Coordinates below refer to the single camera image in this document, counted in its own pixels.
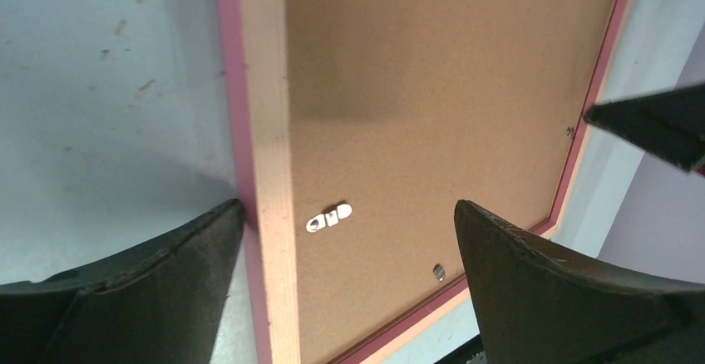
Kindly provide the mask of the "brown cardboard backing board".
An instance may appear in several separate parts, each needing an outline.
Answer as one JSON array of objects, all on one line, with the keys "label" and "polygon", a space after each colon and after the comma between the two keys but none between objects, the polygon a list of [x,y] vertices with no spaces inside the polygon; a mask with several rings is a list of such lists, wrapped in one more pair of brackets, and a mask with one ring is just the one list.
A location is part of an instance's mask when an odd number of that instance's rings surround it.
[{"label": "brown cardboard backing board", "polygon": [[[287,0],[302,362],[462,275],[458,200],[523,229],[549,217],[613,5]],[[343,201],[350,217],[306,231]]]}]

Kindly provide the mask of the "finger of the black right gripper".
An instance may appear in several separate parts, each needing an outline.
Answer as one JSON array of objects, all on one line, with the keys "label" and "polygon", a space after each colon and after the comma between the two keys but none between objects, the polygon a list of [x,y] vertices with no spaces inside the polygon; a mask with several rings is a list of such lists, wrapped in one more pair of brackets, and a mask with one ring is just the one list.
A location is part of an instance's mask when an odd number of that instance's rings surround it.
[{"label": "finger of the black right gripper", "polygon": [[684,172],[704,172],[702,83],[595,104],[583,119]]}]

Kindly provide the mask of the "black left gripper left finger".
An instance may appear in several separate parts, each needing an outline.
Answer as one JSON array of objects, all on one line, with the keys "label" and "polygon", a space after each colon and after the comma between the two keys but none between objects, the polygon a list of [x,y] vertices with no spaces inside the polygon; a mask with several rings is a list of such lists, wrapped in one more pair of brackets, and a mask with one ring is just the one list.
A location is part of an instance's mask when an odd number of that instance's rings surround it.
[{"label": "black left gripper left finger", "polygon": [[104,259],[2,285],[2,362],[209,362],[243,235],[230,199]]}]

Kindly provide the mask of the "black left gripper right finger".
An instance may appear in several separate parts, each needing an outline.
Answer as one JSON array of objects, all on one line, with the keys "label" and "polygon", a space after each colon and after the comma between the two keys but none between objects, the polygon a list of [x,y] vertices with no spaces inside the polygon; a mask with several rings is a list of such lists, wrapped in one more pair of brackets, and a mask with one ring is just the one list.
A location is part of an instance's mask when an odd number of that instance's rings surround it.
[{"label": "black left gripper right finger", "polygon": [[469,200],[454,221],[489,362],[703,362],[702,284],[599,261]]}]

